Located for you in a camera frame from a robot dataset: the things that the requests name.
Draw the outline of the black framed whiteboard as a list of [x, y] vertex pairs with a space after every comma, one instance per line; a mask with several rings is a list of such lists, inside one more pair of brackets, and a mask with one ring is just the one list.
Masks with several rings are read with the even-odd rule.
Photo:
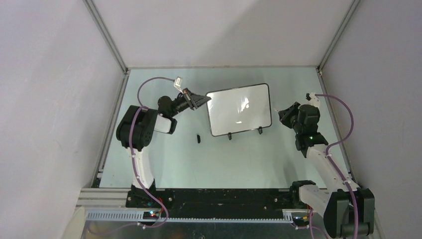
[[272, 125], [269, 85], [260, 83], [206, 93], [210, 132], [214, 137]]

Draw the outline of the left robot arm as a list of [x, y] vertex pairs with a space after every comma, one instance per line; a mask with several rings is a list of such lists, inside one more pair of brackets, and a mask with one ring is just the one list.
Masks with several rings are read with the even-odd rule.
[[148, 147], [154, 133], [173, 134], [177, 127], [175, 116], [186, 109], [196, 110], [211, 100], [211, 97], [198, 95], [185, 88], [176, 98], [159, 98], [157, 109], [130, 105], [116, 130], [116, 138], [131, 158], [133, 167], [132, 185], [143, 189], [138, 201], [145, 207], [157, 202], [157, 193], [150, 189], [154, 176], [150, 167]]

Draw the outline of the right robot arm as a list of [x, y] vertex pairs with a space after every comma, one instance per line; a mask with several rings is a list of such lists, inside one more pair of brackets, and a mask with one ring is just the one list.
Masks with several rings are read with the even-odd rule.
[[280, 122], [295, 132], [295, 145], [323, 180], [327, 191], [311, 180], [295, 181], [289, 200], [295, 208], [310, 206], [320, 214], [331, 238], [368, 236], [375, 228], [375, 197], [341, 170], [326, 149], [328, 142], [318, 132], [317, 106], [293, 103], [278, 112]]

